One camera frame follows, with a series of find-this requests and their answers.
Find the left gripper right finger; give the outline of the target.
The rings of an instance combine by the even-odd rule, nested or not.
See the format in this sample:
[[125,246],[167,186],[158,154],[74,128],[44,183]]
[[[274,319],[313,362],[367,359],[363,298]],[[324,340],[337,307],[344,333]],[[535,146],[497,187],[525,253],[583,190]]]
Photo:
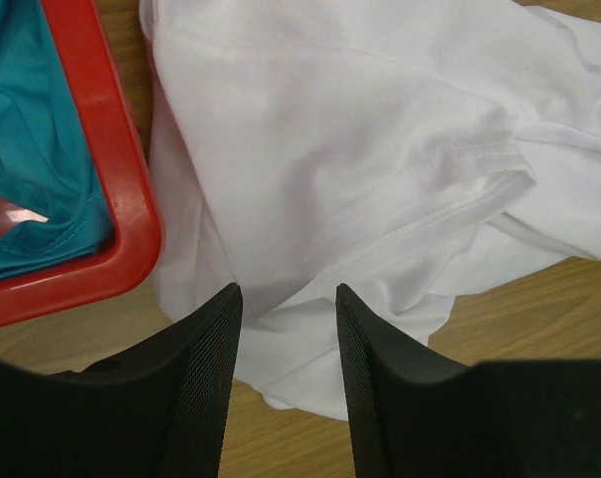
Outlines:
[[601,359],[467,366],[335,304],[357,476],[601,477]]

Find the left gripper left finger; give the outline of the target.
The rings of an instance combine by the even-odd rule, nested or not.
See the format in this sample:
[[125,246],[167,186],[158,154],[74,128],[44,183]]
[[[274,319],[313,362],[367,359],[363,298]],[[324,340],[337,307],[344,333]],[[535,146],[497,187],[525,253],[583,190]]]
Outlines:
[[0,477],[214,477],[242,321],[231,284],[81,371],[0,360]]

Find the white t shirt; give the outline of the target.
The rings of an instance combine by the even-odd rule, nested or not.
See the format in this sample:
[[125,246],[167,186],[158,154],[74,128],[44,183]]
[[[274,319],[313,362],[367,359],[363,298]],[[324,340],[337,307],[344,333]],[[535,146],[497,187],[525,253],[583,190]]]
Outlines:
[[172,320],[242,288],[235,377],[347,416],[335,291],[426,342],[601,260],[601,23],[512,1],[143,1]]

